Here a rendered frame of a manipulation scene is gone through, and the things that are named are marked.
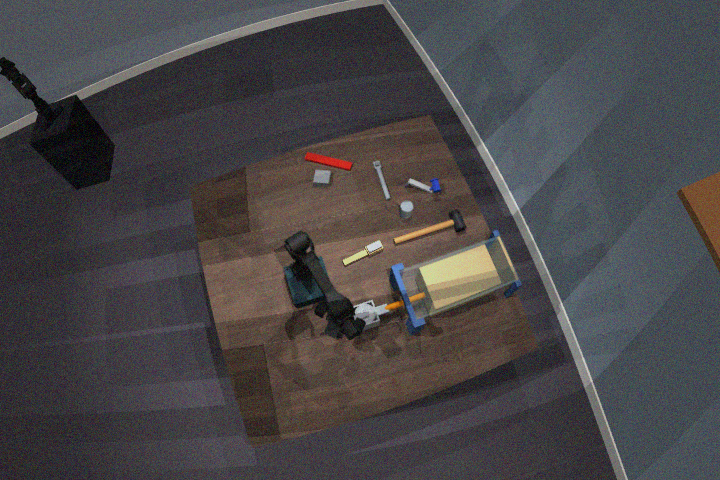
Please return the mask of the blue inverted u-shaped frame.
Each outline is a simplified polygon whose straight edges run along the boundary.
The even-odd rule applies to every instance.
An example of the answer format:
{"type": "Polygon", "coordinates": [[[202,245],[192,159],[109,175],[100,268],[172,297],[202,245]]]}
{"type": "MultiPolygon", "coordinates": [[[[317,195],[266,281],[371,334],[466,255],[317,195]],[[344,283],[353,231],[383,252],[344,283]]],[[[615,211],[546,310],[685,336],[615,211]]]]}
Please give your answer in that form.
{"type": "Polygon", "coordinates": [[[406,324],[407,324],[407,330],[409,332],[409,335],[415,334],[419,328],[419,323],[415,317],[414,309],[411,305],[411,302],[409,300],[409,297],[408,297],[405,287],[403,285],[403,281],[402,281],[402,278],[398,271],[397,265],[391,266],[389,280],[390,280],[391,286],[393,287],[394,291],[399,289],[399,293],[403,300],[404,306],[408,312],[409,318],[408,318],[406,324]]]}

